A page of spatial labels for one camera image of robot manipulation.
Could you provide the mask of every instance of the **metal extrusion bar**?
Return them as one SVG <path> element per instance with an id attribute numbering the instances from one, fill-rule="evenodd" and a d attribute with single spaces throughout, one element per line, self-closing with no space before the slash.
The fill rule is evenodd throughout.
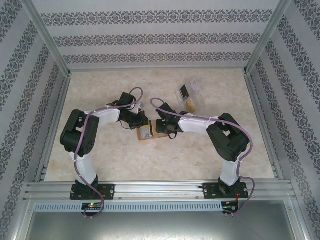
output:
<path id="1" fill-rule="evenodd" d="M 112 202 L 190 202 L 212 201 L 205 199 L 203 190 L 199 188 L 203 183 L 214 183 L 216 180 L 199 181 L 129 181 L 129 182 L 101 182 L 115 184 L 114 200 Z M 252 190 L 252 182 L 247 184 L 248 191 Z M 290 180 L 256 179 L 252 201 L 288 200 L 295 198 L 295 192 Z M 70 200 L 72 182 L 35 182 L 29 183 L 24 195 L 28 202 L 75 202 Z M 231 199 L 215 199 L 215 201 L 232 201 Z"/>
<path id="2" fill-rule="evenodd" d="M 283 201 L 296 240 L 311 240 L 297 199 Z"/>
<path id="3" fill-rule="evenodd" d="M 32 220 L 35 203 L 23 202 L 18 212 L 18 220 L 8 240 L 25 240 Z"/>

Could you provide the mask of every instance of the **metal panel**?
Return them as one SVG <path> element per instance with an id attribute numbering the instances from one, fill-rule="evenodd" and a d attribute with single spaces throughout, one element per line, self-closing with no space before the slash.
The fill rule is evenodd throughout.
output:
<path id="1" fill-rule="evenodd" d="M 235 217 L 220 212 L 35 212 L 28 240 L 293 240 L 282 201 L 251 202 Z"/>

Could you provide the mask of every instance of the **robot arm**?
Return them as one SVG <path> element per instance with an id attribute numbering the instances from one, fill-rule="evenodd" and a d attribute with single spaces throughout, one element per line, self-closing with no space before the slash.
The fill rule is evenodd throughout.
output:
<path id="1" fill-rule="evenodd" d="M 134 102 L 135 97 L 123 92 L 120 100 L 114 101 L 108 104 L 109 106 L 125 106 Z M 107 124 L 123 121 L 129 124 L 131 130 L 148 125 L 149 120 L 145 116 L 145 112 L 141 111 L 140 105 L 129 108 L 111 108 L 93 113 L 87 122 L 84 138 L 78 152 L 76 161 L 77 169 L 82 178 L 84 178 L 90 185 L 98 189 L 98 176 L 92 163 L 92 149 L 94 148 L 96 136 L 98 130 Z M 75 156 L 75 151 L 80 141 L 81 131 L 84 126 L 84 122 L 89 112 L 84 112 L 75 109 L 71 112 L 70 117 L 62 131 L 60 137 L 60 143 L 64 146 L 64 149 L 69 152 L 72 160 Z M 76 185 L 82 195 L 88 196 L 88 198 L 94 197 L 95 192 L 92 191 L 84 181 L 77 176 Z"/>
<path id="2" fill-rule="evenodd" d="M 167 103 L 164 103 L 159 108 L 176 113 Z M 156 123 L 156 131 L 158 133 L 176 135 L 177 133 L 192 132 L 209 135 L 217 153 L 224 159 L 219 178 L 222 192 L 228 192 L 228 189 L 240 181 L 237 175 L 237 167 L 239 159 L 247 149 L 249 139 L 239 129 L 220 122 L 195 119 L 192 118 L 194 115 L 187 112 L 180 113 L 185 117 L 178 117 L 159 110 L 156 111 L 161 117 Z M 220 119 L 239 125 L 228 113 L 224 113 L 220 117 L 213 117 L 213 119 Z"/>

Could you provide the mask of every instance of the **small box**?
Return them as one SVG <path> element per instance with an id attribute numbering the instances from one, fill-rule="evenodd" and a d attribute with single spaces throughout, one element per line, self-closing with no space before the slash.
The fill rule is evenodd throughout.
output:
<path id="1" fill-rule="evenodd" d="M 168 134 L 157 133 L 156 125 L 156 120 L 149 120 L 149 125 L 137 128 L 138 140 L 143 141 L 168 137 Z"/>
<path id="2" fill-rule="evenodd" d="M 175 92 L 176 99 L 184 111 L 198 115 L 206 107 L 200 94 L 198 81 L 193 78 L 186 80 Z"/>

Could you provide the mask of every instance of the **wire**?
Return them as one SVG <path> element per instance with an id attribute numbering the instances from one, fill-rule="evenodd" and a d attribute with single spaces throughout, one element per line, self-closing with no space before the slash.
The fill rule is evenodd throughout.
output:
<path id="1" fill-rule="evenodd" d="M 132 109 L 134 109 L 135 107 L 136 107 L 136 104 L 134 104 L 134 106 L 133 106 L 132 108 L 130 108 L 129 111 L 132 110 Z"/>
<path id="2" fill-rule="evenodd" d="M 174 137 L 171 137 L 170 134 L 171 134 L 171 133 L 168 134 L 168 137 L 172 140 L 172 139 L 175 139 L 175 138 L 177 137 L 178 132 L 175 132 L 175 133 L 174 133 Z"/>
<path id="3" fill-rule="evenodd" d="M 121 127 L 122 127 L 123 129 L 127 129 L 127 130 L 133 130 L 133 129 L 131 129 L 131 128 L 126 128 L 126 127 L 122 126 L 122 121 L 119 121 L 119 122 L 120 122 L 120 124 L 121 124 Z"/>
<path id="4" fill-rule="evenodd" d="M 106 107 L 102 107 L 102 108 L 98 108 L 97 110 L 94 110 L 94 111 L 91 111 L 88 113 L 88 115 L 86 116 L 85 118 L 85 121 L 84 121 L 84 124 L 83 124 L 83 128 L 82 128 L 82 133 L 81 133 L 81 136 L 80 136 L 80 139 L 79 139 L 79 143 L 76 147 L 76 150 L 74 152 L 74 169 L 75 169 L 75 172 L 76 174 L 79 176 L 79 178 L 89 187 L 91 188 L 93 191 L 95 191 L 99 197 L 101 198 L 101 203 L 102 203 L 102 207 L 100 209 L 99 212 L 97 212 L 95 215 L 93 216 L 87 216 L 86 215 L 86 211 L 88 210 L 88 208 L 86 208 L 83 212 L 83 215 L 85 218 L 90 218 L 90 219 L 93 219 L 93 218 L 96 218 L 98 217 L 102 212 L 103 210 L 105 209 L 105 199 L 104 199 L 104 196 L 102 196 L 102 194 L 97 190 L 95 189 L 93 186 L 91 186 L 90 183 L 88 183 L 81 175 L 81 173 L 79 172 L 79 169 L 78 169 L 78 166 L 77 166 L 77 158 L 78 158 L 78 153 L 80 151 L 80 148 L 81 148 L 81 145 L 83 143 L 83 140 L 84 140 L 84 136 L 85 136 L 85 132 L 86 132 L 86 128 L 87 128 L 87 124 L 88 124 L 88 121 L 89 121 L 89 118 L 92 114 L 94 113 L 97 113 L 97 112 L 100 112 L 100 111 L 104 111 L 104 110 L 108 110 L 108 109 L 121 109 L 121 108 L 128 108 L 128 107 L 131 107 L 132 105 L 135 105 L 137 104 L 138 102 L 141 101 L 143 95 L 144 95 L 144 91 L 142 90 L 141 87 L 135 87 L 133 88 L 131 91 L 130 91 L 130 94 L 136 90 L 136 89 L 139 89 L 141 91 L 141 96 L 139 97 L 139 99 L 137 101 L 134 101 L 132 102 L 131 104 L 127 104 L 127 105 L 123 105 L 123 106 L 106 106 Z"/>
<path id="5" fill-rule="evenodd" d="M 235 196 L 236 196 L 236 199 L 235 199 L 235 203 L 236 203 L 236 206 L 235 207 L 239 207 L 239 193 L 236 191 L 235 192 Z"/>
<path id="6" fill-rule="evenodd" d="M 186 118 L 186 117 L 187 117 L 186 115 L 180 115 L 180 114 L 173 113 L 173 112 L 170 112 L 170 111 L 166 111 L 166 110 L 163 110 L 163 109 L 157 107 L 157 106 L 153 103 L 154 100 L 158 100 L 158 101 L 162 102 L 163 104 L 165 103 L 165 101 L 163 101 L 161 98 L 157 98 L 157 97 L 151 98 L 151 100 L 150 100 L 151 105 L 152 105 L 155 109 L 157 109 L 158 111 L 163 112 L 163 113 L 165 113 L 165 114 L 169 114 L 169 115 L 173 115 L 173 116 L 176 116 L 176 117 L 180 117 L 180 118 Z M 252 137 L 250 136 L 250 134 L 249 134 L 244 128 L 242 128 L 241 126 L 239 126 L 239 125 L 237 125 L 237 124 L 235 124 L 235 123 L 233 123 L 233 122 L 221 120 L 221 119 L 214 118 L 214 117 L 194 116 L 194 115 L 192 115 L 192 116 L 190 117 L 190 119 L 199 119 L 199 120 L 205 120 L 205 121 L 209 121 L 209 122 L 218 122 L 218 123 L 228 124 L 228 125 L 230 125 L 230 126 L 233 126 L 233 127 L 237 128 L 237 129 L 239 129 L 239 130 L 240 130 L 241 132 L 243 132 L 243 133 L 246 135 L 246 137 L 249 139 L 250 148 L 249 148 L 249 150 L 248 150 L 243 156 L 241 156 L 241 157 L 239 158 L 238 165 L 237 165 L 237 167 L 236 167 L 236 175 L 237 175 L 239 178 L 251 180 L 251 181 L 252 181 L 252 190 L 251 190 L 251 193 L 249 194 L 249 197 L 248 197 L 247 200 L 245 201 L 244 205 L 243 205 L 237 212 L 235 212 L 235 213 L 232 214 L 232 216 L 233 216 L 233 215 L 236 215 L 236 214 L 238 214 L 240 211 L 242 211 L 242 209 L 244 209 L 244 207 L 248 204 L 248 202 L 249 202 L 249 200 L 251 199 L 252 195 L 254 194 L 254 191 L 255 191 L 255 188 L 256 188 L 256 183 L 255 183 L 255 180 L 254 180 L 253 178 L 251 178 L 251 177 L 249 177 L 249 176 L 241 176 L 241 177 L 240 177 L 240 173 L 239 173 L 239 172 L 240 172 L 240 165 L 241 165 L 242 159 L 244 159 L 246 156 L 248 156 L 248 155 L 251 153 L 251 151 L 252 151 L 252 149 L 253 149 L 253 147 L 254 147 L 254 142 L 253 142 L 253 140 L 252 140 Z"/>

